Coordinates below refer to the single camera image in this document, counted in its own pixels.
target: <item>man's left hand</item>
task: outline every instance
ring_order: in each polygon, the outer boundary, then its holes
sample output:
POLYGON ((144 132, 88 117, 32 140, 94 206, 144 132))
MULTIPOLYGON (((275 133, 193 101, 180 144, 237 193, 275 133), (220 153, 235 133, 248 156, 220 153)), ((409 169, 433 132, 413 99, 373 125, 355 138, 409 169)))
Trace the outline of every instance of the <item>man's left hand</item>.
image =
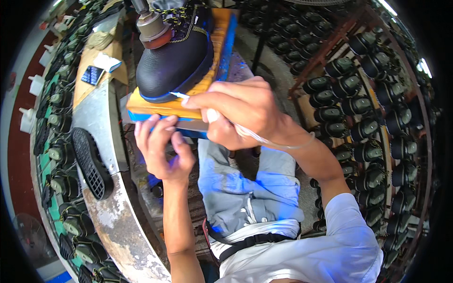
POLYGON ((195 163, 192 150, 181 133, 176 132, 177 116, 159 118, 158 114, 154 114, 148 120, 135 124, 135 140, 145 158, 146 169, 163 181, 186 183, 195 163), (165 146, 170 139, 178 155, 167 162, 165 146))

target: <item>red wall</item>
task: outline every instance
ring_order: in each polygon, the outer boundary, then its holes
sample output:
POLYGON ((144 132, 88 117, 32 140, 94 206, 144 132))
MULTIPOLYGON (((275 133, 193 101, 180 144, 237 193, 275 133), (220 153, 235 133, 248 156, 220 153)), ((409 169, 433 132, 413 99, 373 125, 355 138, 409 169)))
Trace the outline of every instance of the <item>red wall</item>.
POLYGON ((44 53, 44 44, 52 45, 55 39, 57 37, 52 32, 47 33, 25 71, 14 103, 8 137, 8 174, 14 211, 16 214, 28 213, 39 221, 41 216, 34 198, 30 176, 30 135, 19 130, 22 118, 19 108, 34 107, 36 96, 29 93, 31 80, 28 77, 42 75, 44 67, 39 63, 39 59, 44 53))

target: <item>fluorescent light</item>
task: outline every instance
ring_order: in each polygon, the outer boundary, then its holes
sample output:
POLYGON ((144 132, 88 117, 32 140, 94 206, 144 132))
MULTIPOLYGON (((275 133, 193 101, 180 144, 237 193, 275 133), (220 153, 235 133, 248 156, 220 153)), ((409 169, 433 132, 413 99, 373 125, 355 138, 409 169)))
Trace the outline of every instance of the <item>fluorescent light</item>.
POLYGON ((428 65, 426 64, 426 61, 424 58, 422 58, 422 62, 423 62, 423 64, 422 64, 423 71, 428 74, 430 79, 432 79, 433 76, 431 76, 431 72, 429 71, 428 65))
POLYGON ((55 2, 55 4, 53 4, 53 6, 55 7, 55 6, 58 5, 61 1, 63 1, 63 0, 57 0, 57 2, 55 2))
POLYGON ((381 3, 382 6, 384 6, 384 8, 387 9, 387 11, 389 11, 390 13, 392 13, 392 15, 394 16, 397 16, 398 14, 395 12, 395 10, 392 9, 392 7, 390 7, 390 5, 385 2, 384 0, 378 0, 379 3, 381 3))

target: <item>white t-shirt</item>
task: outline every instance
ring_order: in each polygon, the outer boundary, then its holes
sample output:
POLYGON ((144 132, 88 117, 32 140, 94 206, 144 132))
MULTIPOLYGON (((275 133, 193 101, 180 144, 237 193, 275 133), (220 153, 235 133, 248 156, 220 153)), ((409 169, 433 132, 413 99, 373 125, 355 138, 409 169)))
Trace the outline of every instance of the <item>white t-shirt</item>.
MULTIPOLYGON (((354 196, 350 193, 335 196, 327 204, 325 216, 326 236, 242 249, 222 262, 216 283, 268 283, 282 278, 310 283, 375 282, 384 254, 362 218, 354 196)), ((293 220, 283 221, 251 224, 228 238, 243 240, 255 234, 276 232, 295 237, 293 220), (286 227, 283 229, 286 232, 277 231, 278 226, 286 227)), ((228 245, 218 242, 211 245, 216 256, 226 248, 228 245)))

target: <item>smartphone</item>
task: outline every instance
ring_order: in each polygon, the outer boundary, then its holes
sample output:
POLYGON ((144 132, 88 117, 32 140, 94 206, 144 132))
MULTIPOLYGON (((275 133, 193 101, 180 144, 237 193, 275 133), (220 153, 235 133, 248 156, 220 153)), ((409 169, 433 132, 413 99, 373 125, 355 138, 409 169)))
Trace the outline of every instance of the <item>smartphone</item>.
POLYGON ((97 86, 104 72, 104 69, 95 66, 88 66, 82 75, 82 82, 87 82, 90 85, 97 86))

